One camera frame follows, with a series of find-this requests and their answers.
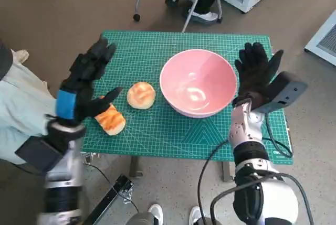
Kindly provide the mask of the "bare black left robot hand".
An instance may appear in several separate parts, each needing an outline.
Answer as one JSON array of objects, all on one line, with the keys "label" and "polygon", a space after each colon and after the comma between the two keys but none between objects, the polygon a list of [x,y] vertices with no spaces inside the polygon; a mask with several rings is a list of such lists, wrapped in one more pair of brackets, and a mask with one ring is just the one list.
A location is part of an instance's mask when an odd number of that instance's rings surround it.
[{"label": "bare black left robot hand", "polygon": [[87,117],[105,112],[122,91],[116,87],[101,98],[93,99],[94,81],[105,73],[116,51],[115,44],[99,38],[86,53],[80,53],[70,67],[70,75],[60,85],[56,98],[56,120],[64,126],[75,126]]}]

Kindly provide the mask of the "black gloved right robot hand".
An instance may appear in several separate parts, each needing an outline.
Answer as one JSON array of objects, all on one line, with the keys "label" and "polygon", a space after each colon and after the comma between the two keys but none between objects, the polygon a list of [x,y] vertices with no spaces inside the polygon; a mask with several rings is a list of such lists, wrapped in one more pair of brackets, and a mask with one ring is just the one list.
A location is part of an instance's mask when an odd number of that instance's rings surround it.
[{"label": "black gloved right robot hand", "polygon": [[262,94],[277,73],[283,54],[283,50],[278,50],[268,59],[261,43],[245,43],[234,62],[239,76],[238,95],[248,92]]}]

